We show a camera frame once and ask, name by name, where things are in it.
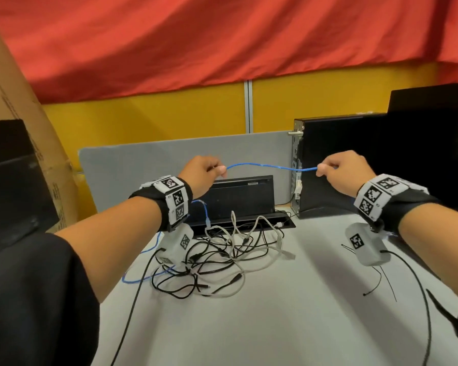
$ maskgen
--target yellow partition panel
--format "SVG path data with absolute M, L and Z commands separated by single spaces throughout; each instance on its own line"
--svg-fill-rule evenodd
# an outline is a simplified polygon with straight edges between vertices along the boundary
M 73 168 L 87 146 L 236 135 L 246 131 L 243 83 L 128 98 L 44 105 Z M 82 175 L 79 215 L 96 212 Z
M 253 81 L 255 132 L 293 129 L 295 118 L 386 112 L 392 90 L 436 84 L 436 65 L 401 63 Z

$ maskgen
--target brown cardboard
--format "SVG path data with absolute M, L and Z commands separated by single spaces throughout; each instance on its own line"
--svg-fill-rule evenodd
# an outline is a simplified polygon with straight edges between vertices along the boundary
M 0 37 L 0 120 L 22 119 L 54 200 L 57 231 L 78 220 L 78 190 L 72 167 L 36 95 Z

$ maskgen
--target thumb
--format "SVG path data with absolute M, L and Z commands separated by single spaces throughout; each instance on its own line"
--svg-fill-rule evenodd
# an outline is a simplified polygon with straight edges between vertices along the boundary
M 218 167 L 212 168 L 210 171 L 208 171 L 208 173 L 215 181 L 216 178 L 218 178 L 219 176 L 222 176 L 226 171 L 227 171 L 227 167 L 225 165 L 220 165 Z
M 332 172 L 335 172 L 336 170 L 334 169 L 334 167 L 331 167 L 330 165 L 327 165 L 327 164 L 324 164 L 324 163 L 320 163 L 318 164 L 318 170 L 316 172 L 316 176 L 317 177 L 321 177 L 321 176 L 329 176 Z

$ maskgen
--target gray desk partition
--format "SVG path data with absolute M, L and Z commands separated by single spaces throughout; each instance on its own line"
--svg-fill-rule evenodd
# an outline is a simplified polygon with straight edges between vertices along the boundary
M 213 155 L 225 165 L 242 162 L 291 167 L 292 139 L 287 132 L 267 132 L 100 146 L 79 151 L 97 210 L 125 200 L 140 184 L 164 175 L 177 175 L 195 155 Z M 290 199 L 291 172 L 268 167 L 239 166 L 229 178 L 273 175 L 275 203 Z

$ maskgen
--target desk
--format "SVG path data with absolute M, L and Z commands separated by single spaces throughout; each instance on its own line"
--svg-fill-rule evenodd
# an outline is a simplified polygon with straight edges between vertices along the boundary
M 397 302 L 385 277 L 375 292 L 363 296 L 379 274 L 341 247 L 347 244 L 345 228 L 359 220 L 356 215 L 294 218 L 296 228 L 284 230 L 283 247 L 296 259 L 280 258 L 248 274 L 245 286 L 231 298 L 177 300 L 145 282 L 116 365 L 420 365 L 427 327 L 418 284 L 392 257 L 383 268 Z M 409 262 L 424 288 L 458 314 L 458 298 L 450 289 L 385 244 Z M 145 255 L 133 268 L 138 276 L 149 259 Z M 136 289 L 119 283 L 102 304 L 94 366 L 112 361 Z M 428 364 L 458 366 L 452 326 L 429 306 L 433 340 Z

